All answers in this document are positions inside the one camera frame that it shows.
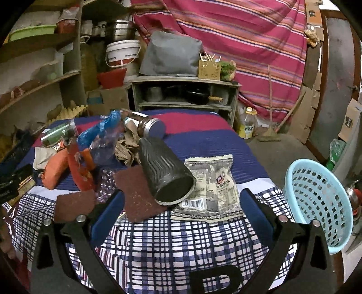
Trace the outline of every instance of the gray cloth cover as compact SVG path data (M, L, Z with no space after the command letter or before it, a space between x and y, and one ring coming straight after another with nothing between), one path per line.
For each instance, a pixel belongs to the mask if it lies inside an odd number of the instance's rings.
M147 76L196 77L201 49L200 40L155 31L151 35L139 72Z

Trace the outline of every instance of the light blue plastic basket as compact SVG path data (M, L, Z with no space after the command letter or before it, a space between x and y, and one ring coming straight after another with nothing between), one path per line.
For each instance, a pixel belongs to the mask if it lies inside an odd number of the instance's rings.
M351 236L353 217L348 196L334 174L313 160L296 160L287 170L283 192L295 221L319 220L329 254L341 251Z

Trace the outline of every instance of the door handle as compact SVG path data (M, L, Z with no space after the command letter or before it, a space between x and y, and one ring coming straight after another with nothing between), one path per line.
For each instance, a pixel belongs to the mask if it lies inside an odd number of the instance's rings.
M350 88L352 91L357 91L358 87L356 85L354 85L353 87L351 86L347 86L348 88Z

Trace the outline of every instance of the broom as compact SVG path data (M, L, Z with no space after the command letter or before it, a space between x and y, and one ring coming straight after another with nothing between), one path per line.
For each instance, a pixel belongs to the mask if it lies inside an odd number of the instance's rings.
M268 142L268 141L280 141L279 135L274 131L272 127L272 118L273 118L273 91L272 91L272 79L270 74L270 66L268 65L268 75L269 75L269 100L270 100L270 107L269 107L269 128L268 130L257 137L258 141L260 142Z

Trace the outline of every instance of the metal screw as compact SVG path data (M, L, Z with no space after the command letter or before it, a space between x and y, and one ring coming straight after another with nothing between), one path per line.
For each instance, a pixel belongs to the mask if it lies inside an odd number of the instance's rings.
M47 219L43 222L43 224L44 224L45 226L50 226L50 225L51 225L51 219L50 219L50 218L47 218Z
M315 227L320 227L320 222L319 222L319 220L317 220L317 219L314 219L314 220L312 221L312 224L313 224L313 226L315 226Z
M288 218L285 215L280 215L278 217L278 219L282 222L282 223L286 223L288 221Z
M77 216L77 222L79 222L79 223L84 222L85 219L86 219L86 217L85 217L84 214L81 214L81 215Z

